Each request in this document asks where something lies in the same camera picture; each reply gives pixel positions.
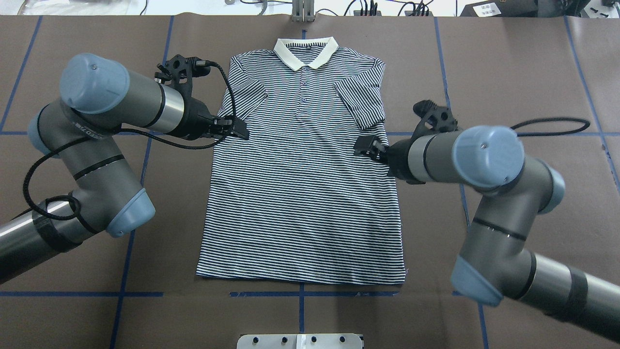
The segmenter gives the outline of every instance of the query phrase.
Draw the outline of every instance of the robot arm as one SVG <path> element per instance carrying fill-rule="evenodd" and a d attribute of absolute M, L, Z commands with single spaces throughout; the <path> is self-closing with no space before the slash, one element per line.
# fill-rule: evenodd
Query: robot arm
<path fill-rule="evenodd" d="M 620 287 L 524 248 L 534 218 L 561 202 L 561 175 L 526 155 L 508 127 L 458 130 L 430 101 L 414 111 L 423 119 L 411 139 L 384 147 L 360 137 L 355 151 L 410 184 L 463 183 L 483 195 L 454 266 L 456 290 L 490 306 L 506 296 L 620 343 Z"/>
<path fill-rule="evenodd" d="M 66 148 L 60 157 L 78 189 L 69 193 L 69 201 L 48 199 L 0 227 L 0 284 L 98 232 L 120 237 L 153 217 L 146 190 L 110 137 L 122 123 L 187 140 L 249 138 L 242 120 L 213 116 L 191 97 L 192 78 L 207 75 L 210 66 L 220 68 L 177 55 L 159 66 L 156 78 L 170 81 L 164 85 L 89 53 L 69 62 L 61 98 L 31 121 L 28 135 L 47 156 Z"/>

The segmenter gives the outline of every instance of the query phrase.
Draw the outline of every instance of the short sleeve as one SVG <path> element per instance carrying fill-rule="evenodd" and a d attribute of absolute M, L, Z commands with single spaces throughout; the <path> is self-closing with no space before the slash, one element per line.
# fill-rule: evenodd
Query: short sleeve
<path fill-rule="evenodd" d="M 265 86 L 258 80 L 252 79 L 243 70 L 238 57 L 231 58 L 231 68 L 228 74 L 228 80 L 231 84 L 232 93 L 234 95 L 235 105 L 237 107 L 237 117 L 245 119 L 254 109 L 256 109 L 266 98 L 267 91 Z M 233 101 L 228 88 L 224 93 L 222 106 L 219 109 L 218 116 L 232 115 Z"/>
<path fill-rule="evenodd" d="M 376 60 L 371 69 L 334 84 L 336 93 L 344 102 L 360 130 L 385 122 L 386 116 L 379 92 L 384 70 L 385 63 Z"/>

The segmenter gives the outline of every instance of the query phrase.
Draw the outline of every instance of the striped polo shirt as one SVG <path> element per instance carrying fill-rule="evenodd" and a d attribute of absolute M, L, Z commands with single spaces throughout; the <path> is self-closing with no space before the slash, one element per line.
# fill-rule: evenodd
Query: striped polo shirt
<path fill-rule="evenodd" d="M 250 140 L 215 146 L 197 274 L 327 284 L 401 284 L 401 219 L 387 166 L 353 155 L 387 144 L 385 64 L 334 38 L 278 39 L 231 58 Z M 231 115 L 228 92 L 219 115 Z"/>

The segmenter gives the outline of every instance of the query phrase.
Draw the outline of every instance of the electrical cable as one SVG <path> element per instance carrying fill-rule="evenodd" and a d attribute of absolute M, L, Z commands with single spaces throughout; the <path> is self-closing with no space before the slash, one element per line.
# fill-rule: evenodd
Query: electrical cable
<path fill-rule="evenodd" d="M 226 83 L 226 87 L 228 88 L 230 97 L 231 97 L 231 104 L 232 104 L 232 113 L 233 116 L 236 118 L 237 117 L 237 105 L 235 103 L 235 99 L 234 99 L 234 93 L 233 93 L 233 89 L 230 85 L 230 81 L 228 81 L 228 77 L 226 76 L 226 73 L 224 72 L 224 69 L 221 67 L 221 65 L 217 64 L 216 62 L 210 61 L 209 64 L 210 66 L 214 66 L 215 68 L 217 68 L 219 70 L 219 72 L 222 75 L 222 79 L 224 79 L 224 82 Z M 215 147 L 217 144 L 220 144 L 224 139 L 226 139 L 226 137 L 228 136 L 228 134 L 224 134 L 222 135 L 222 137 L 220 137 L 217 141 L 211 143 L 211 144 L 207 144 L 207 145 L 202 145 L 202 146 L 197 146 L 197 147 L 191 147 L 188 145 L 182 145 L 179 143 L 175 143 L 175 142 L 171 142 L 169 140 L 163 139 L 163 138 L 159 138 L 155 135 L 149 134 L 148 132 L 144 132 L 141 130 L 136 130 L 136 129 L 123 129 L 123 128 L 118 128 L 114 130 L 115 132 L 131 132 L 134 134 L 140 134 L 140 135 L 144 135 L 146 137 L 149 137 L 153 140 L 157 140 L 158 142 L 162 142 L 164 144 L 168 144 L 168 145 L 172 145 L 173 147 L 177 147 L 177 148 L 181 148 L 181 149 L 189 149 L 189 150 L 201 150 L 201 149 L 207 149 L 207 148 L 213 148 Z M 28 204 L 29 209 L 27 209 L 26 211 L 23 211 L 22 213 L 20 213 L 19 215 L 16 216 L 19 217 L 23 214 L 28 213 L 29 211 L 35 211 L 36 213 L 47 217 L 49 219 L 53 219 L 53 220 L 70 220 L 76 217 L 79 217 L 80 215 L 80 211 L 82 209 L 82 206 L 79 202 L 79 200 L 77 200 L 75 197 L 72 197 L 70 195 L 60 195 L 60 196 L 55 196 L 55 197 L 51 197 L 49 199 L 45 200 L 45 204 L 47 206 L 48 203 L 50 202 L 55 202 L 55 201 L 67 201 L 70 203 L 71 208 L 73 210 L 73 213 L 71 215 L 55 215 L 55 214 L 51 214 L 45 210 L 43 210 L 42 208 L 38 207 L 36 205 L 36 203 L 32 200 L 32 198 L 30 197 L 30 190 L 29 190 L 29 186 L 30 186 L 30 180 L 32 179 L 32 176 L 34 175 L 35 171 L 37 170 L 37 168 L 39 166 L 41 166 L 41 164 L 43 164 L 44 162 L 46 162 L 48 159 L 50 159 L 51 157 L 60 154 L 62 151 L 73 147 L 74 145 L 89 141 L 89 140 L 93 140 L 93 138 L 90 137 L 82 137 L 82 138 L 78 138 L 76 140 L 73 140 L 65 145 L 62 145 L 54 150 L 52 150 L 50 153 L 43 155 L 39 160 L 37 160 L 28 170 L 28 172 L 26 173 L 26 176 L 24 178 L 24 183 L 22 185 L 22 194 L 24 195 L 24 199 L 26 201 L 26 203 Z"/>
<path fill-rule="evenodd" d="M 86 142 L 88 140 L 92 140 L 92 138 L 90 137 L 82 137 L 82 138 L 78 138 L 76 140 L 73 140 L 61 147 L 58 147 L 56 149 L 54 149 L 52 152 L 43 155 L 39 160 L 37 160 L 28 170 L 28 172 L 26 173 L 26 177 L 24 178 L 24 185 L 22 186 L 22 192 L 24 194 L 24 199 L 26 200 L 26 203 L 28 204 L 28 207 L 31 208 L 31 210 L 35 211 L 36 213 L 47 217 L 49 219 L 53 219 L 53 220 L 69 220 L 69 219 L 74 219 L 75 217 L 77 217 L 80 213 L 80 210 L 82 208 L 82 206 L 80 205 L 79 201 L 72 196 L 69 195 L 62 195 L 62 196 L 55 196 L 52 199 L 56 199 L 56 201 L 68 201 L 69 203 L 73 204 L 74 209 L 73 209 L 73 213 L 70 215 L 55 215 L 55 214 L 51 214 L 45 210 L 43 210 L 41 207 L 38 207 L 34 201 L 32 201 L 32 198 L 30 197 L 30 190 L 29 190 L 29 186 L 30 186 L 30 180 L 32 179 L 32 175 L 35 174 L 35 171 L 37 170 L 37 168 L 39 166 L 41 166 L 42 163 L 44 163 L 47 159 L 58 155 L 60 152 L 62 152 L 63 150 L 73 147 L 76 144 L 80 144 L 83 142 Z"/>
<path fill-rule="evenodd" d="M 397 14 L 396 16 L 397 16 L 397 17 L 398 17 L 398 16 L 400 16 L 400 15 L 401 15 L 401 12 L 402 12 L 402 10 L 405 8 L 405 6 L 407 6 L 407 5 L 409 5 L 409 4 L 411 4 L 411 5 L 413 5 L 413 6 L 414 6 L 414 12 L 415 12 L 415 2 L 413 2 L 413 1 L 407 1 L 407 2 L 405 2 L 405 4 L 401 7 L 400 11 L 398 11 L 398 14 Z"/>
<path fill-rule="evenodd" d="M 349 5 L 347 6 L 347 9 L 345 10 L 345 14 L 343 16 L 347 15 L 348 10 L 351 8 L 351 5 L 353 5 L 353 3 L 357 1 L 357 0 L 351 0 L 351 2 L 349 3 Z"/>
<path fill-rule="evenodd" d="M 521 127 L 527 126 L 527 125 L 531 125 L 531 124 L 539 124 L 541 122 L 562 122 L 562 121 L 569 121 L 569 122 L 579 122 L 581 124 L 583 124 L 583 126 L 579 127 L 578 129 L 574 129 L 574 130 L 569 130 L 569 131 L 560 131 L 560 132 L 517 132 L 517 136 L 518 137 L 537 137 L 537 136 L 560 136 L 560 135 L 570 135 L 570 134 L 576 134 L 577 132 L 581 132 L 585 129 L 587 129 L 590 126 L 590 121 L 587 121 L 585 119 L 579 119 L 576 117 L 542 117 L 539 119 L 531 119 L 531 120 L 527 120 L 524 122 L 520 122 L 519 124 L 516 124 L 512 127 L 510 127 L 513 130 L 516 129 L 520 129 Z"/>
<path fill-rule="evenodd" d="M 424 16 L 423 6 L 424 6 L 424 2 L 420 1 L 420 3 L 417 4 L 417 6 L 414 6 L 414 10 L 408 16 L 411 16 L 411 17 Z"/>
<path fill-rule="evenodd" d="M 329 11 L 329 12 L 333 13 L 335 16 L 338 16 L 338 14 L 336 14 L 336 12 L 334 12 L 334 11 L 332 11 L 330 9 L 320 9 L 320 10 L 317 10 L 316 13 L 319 13 L 321 11 Z"/>
<path fill-rule="evenodd" d="M 144 14 L 144 12 L 146 11 L 146 6 L 149 6 L 149 0 L 146 0 L 146 4 L 144 4 L 144 8 L 140 12 L 140 16 L 142 16 Z"/>

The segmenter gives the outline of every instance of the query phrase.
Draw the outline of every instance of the white collar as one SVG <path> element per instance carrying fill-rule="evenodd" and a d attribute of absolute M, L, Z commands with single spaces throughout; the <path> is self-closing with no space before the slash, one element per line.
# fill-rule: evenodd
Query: white collar
<path fill-rule="evenodd" d="M 314 61 L 310 62 L 310 64 L 305 64 L 299 60 L 294 54 L 292 54 L 286 44 L 288 43 L 325 43 L 325 47 L 323 51 L 314 59 Z M 284 64 L 288 65 L 293 71 L 298 71 L 302 66 L 309 66 L 312 69 L 318 69 L 323 64 L 329 61 L 329 58 L 336 52 L 338 49 L 338 43 L 334 39 L 334 37 L 326 37 L 322 39 L 278 39 L 276 42 L 273 51 L 280 58 Z"/>

